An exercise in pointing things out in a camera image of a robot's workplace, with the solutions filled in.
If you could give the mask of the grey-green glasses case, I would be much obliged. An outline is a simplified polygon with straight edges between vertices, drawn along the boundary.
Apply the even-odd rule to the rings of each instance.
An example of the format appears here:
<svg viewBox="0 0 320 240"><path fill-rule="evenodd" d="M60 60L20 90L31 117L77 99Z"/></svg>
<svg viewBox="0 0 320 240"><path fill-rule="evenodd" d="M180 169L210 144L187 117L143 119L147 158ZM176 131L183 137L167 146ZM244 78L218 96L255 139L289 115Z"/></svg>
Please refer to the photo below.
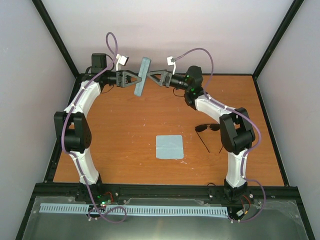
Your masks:
<svg viewBox="0 0 320 240"><path fill-rule="evenodd" d="M135 89L134 89L134 95L137 97L141 97L143 90L144 90L144 86L147 80L147 74L149 72L149 68L151 65L151 59L148 57L143 57L142 61L141 61L141 65L140 65L140 69L138 72L138 77L141 78L141 81L139 83L137 83L135 85Z"/></svg>

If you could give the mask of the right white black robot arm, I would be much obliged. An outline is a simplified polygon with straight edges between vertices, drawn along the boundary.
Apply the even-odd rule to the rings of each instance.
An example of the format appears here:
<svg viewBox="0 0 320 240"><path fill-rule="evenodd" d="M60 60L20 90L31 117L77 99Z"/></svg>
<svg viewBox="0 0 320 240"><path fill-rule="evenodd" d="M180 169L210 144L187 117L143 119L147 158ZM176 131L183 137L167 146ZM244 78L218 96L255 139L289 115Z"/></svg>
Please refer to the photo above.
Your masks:
<svg viewBox="0 0 320 240"><path fill-rule="evenodd" d="M186 104L202 112L219 124L222 147L227 151L228 167L223 194L229 202L238 200L246 191L246 163L248 150L256 139L245 108L233 108L212 98L202 87L203 73L199 66L190 66L185 75L167 70L147 73L159 86L184 91Z"/></svg>

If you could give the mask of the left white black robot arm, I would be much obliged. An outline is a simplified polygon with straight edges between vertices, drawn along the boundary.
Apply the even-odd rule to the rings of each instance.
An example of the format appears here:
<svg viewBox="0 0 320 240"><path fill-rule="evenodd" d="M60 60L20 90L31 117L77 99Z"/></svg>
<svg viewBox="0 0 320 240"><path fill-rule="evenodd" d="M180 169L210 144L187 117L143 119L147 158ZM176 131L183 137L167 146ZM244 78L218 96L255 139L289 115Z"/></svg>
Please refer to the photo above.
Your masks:
<svg viewBox="0 0 320 240"><path fill-rule="evenodd" d="M147 76L150 60L142 61L142 69L138 74L129 70L121 70L129 58L115 53L111 59L112 71L107 66L105 53L94 53L91 56L91 66L80 77L80 84L74 98L63 111L54 114L56 138L62 151L69 155L79 175L79 182L87 188L86 195L92 201L99 201L105 193L102 178L96 169L90 145L92 133L87 121L87 115L106 85L126 88L140 84Z"/></svg>

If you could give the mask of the light blue cleaning cloth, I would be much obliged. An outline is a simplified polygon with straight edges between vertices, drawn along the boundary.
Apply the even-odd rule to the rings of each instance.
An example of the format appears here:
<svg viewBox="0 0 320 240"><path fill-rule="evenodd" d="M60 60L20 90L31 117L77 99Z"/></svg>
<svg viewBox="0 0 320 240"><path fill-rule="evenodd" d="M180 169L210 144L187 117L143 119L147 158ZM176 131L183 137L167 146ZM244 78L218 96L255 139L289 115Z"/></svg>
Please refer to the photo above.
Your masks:
<svg viewBox="0 0 320 240"><path fill-rule="evenodd" d="M181 135L157 135L156 158L161 160L181 160L184 158L183 137Z"/></svg>

